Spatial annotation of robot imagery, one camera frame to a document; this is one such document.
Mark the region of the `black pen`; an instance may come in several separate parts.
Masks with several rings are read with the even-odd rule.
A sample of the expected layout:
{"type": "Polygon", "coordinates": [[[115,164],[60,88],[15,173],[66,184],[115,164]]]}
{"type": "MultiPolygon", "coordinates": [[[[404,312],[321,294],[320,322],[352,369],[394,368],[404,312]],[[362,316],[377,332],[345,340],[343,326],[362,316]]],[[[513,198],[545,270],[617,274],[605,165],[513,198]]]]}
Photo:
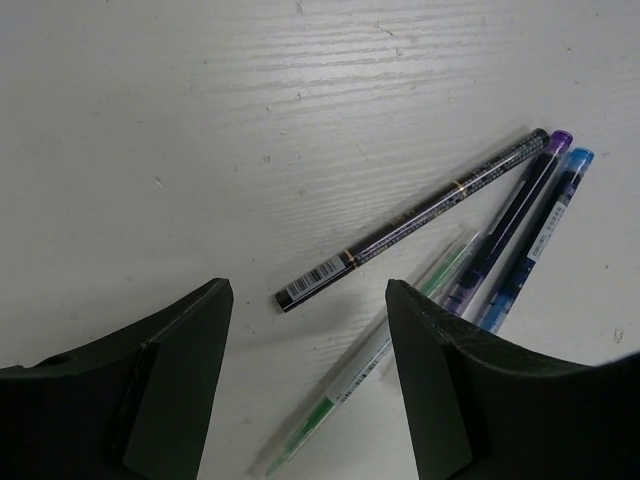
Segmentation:
{"type": "Polygon", "coordinates": [[[274,295],[276,304],[283,312],[298,307],[499,177],[532,159],[549,142],[550,134],[541,128],[519,137],[470,171],[451,180],[404,212],[392,217],[380,228],[289,283],[274,295]]]}

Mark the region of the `dark cap gel pen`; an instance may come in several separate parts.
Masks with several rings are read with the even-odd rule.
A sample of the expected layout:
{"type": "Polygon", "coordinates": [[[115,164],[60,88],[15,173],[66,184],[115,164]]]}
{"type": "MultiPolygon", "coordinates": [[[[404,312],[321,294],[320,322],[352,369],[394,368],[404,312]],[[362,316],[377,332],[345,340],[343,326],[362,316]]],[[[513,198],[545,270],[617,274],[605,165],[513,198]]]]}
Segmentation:
{"type": "Polygon", "coordinates": [[[443,308],[461,316],[518,230],[555,168],[573,141],[567,131],[556,130],[549,144],[535,156],[511,196],[489,227],[466,269],[443,302],[443,308]]]}

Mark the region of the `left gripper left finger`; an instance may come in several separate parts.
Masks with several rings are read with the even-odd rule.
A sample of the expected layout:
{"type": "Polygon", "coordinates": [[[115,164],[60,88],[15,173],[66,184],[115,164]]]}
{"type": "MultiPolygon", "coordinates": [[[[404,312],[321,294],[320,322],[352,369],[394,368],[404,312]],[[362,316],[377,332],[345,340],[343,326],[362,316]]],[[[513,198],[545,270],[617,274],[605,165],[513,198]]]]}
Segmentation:
{"type": "Polygon", "coordinates": [[[170,306],[1,372],[5,479],[194,479],[234,296],[213,279],[170,306]]]}

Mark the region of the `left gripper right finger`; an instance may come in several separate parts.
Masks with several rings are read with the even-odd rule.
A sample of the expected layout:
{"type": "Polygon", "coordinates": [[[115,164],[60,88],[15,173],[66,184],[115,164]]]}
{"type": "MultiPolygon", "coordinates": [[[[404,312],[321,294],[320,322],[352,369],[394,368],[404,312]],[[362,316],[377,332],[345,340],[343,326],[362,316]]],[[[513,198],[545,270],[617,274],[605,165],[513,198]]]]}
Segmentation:
{"type": "Polygon", "coordinates": [[[386,306],[422,479],[635,479],[639,358],[587,366],[523,348],[401,280],[386,306]]]}

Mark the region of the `green gel pen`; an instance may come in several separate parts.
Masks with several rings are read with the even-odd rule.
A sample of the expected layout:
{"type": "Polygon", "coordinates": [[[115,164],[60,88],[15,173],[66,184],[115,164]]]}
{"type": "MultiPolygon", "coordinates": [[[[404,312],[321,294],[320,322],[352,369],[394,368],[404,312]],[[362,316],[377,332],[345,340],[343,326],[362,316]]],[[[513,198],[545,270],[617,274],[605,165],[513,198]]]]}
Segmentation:
{"type": "MultiPolygon", "coordinates": [[[[450,243],[414,283],[431,300],[438,299],[469,260],[482,238],[469,229],[450,243]]],[[[319,426],[372,374],[392,351],[385,316],[373,322],[348,348],[300,407],[284,422],[249,468],[249,479],[273,479],[319,426]]]]}

